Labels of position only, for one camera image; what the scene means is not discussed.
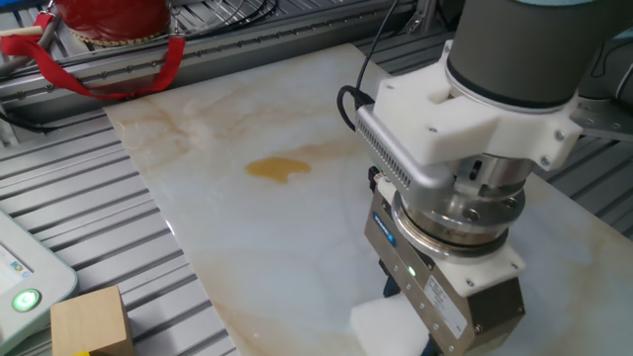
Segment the label sticker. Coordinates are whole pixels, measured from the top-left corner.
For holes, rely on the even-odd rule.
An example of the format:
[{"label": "label sticker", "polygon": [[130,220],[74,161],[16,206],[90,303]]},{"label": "label sticker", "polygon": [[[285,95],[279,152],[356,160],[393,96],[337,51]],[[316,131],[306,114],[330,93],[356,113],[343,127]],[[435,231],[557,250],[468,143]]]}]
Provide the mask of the label sticker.
[{"label": "label sticker", "polygon": [[451,301],[435,277],[430,276],[428,278],[426,287],[424,287],[424,293],[440,316],[442,316],[446,326],[453,332],[455,338],[459,339],[464,333],[468,321],[466,321],[464,315],[457,309],[455,303]]}]

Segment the white foam block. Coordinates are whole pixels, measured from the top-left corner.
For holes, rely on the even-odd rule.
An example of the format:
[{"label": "white foam block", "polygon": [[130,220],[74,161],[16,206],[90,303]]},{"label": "white foam block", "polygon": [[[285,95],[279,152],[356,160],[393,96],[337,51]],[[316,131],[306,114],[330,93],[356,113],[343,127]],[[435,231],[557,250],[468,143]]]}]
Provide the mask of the white foam block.
[{"label": "white foam block", "polygon": [[354,307],[350,323],[367,356],[419,356],[428,342],[428,329],[402,294]]}]

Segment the white device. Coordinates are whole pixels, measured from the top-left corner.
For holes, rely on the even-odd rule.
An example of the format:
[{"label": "white device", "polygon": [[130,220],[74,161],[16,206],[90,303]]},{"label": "white device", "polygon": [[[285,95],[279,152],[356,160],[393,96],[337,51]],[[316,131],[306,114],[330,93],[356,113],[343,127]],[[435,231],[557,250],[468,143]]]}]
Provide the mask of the white device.
[{"label": "white device", "polygon": [[72,268],[0,212],[0,355],[45,328],[50,307],[78,287]]}]

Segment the blue label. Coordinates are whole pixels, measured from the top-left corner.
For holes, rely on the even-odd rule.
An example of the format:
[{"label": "blue label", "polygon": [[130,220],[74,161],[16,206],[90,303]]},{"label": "blue label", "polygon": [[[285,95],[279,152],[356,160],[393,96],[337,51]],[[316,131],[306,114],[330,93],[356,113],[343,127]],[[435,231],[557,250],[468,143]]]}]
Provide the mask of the blue label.
[{"label": "blue label", "polygon": [[374,222],[376,222],[380,230],[383,231],[383,234],[387,238],[387,241],[393,247],[396,247],[396,237],[392,233],[389,232],[389,229],[385,226],[385,223],[380,219],[380,217],[378,216],[378,213],[374,212],[373,216],[374,216]]}]

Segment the wooden block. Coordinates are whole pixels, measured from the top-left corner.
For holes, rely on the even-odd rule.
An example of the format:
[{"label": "wooden block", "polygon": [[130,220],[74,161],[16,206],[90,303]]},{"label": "wooden block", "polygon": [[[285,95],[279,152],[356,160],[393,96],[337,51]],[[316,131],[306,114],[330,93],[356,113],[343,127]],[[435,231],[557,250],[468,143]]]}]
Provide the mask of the wooden block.
[{"label": "wooden block", "polygon": [[98,356],[134,356],[128,315],[119,287],[89,293],[50,308],[52,356],[88,351]]}]

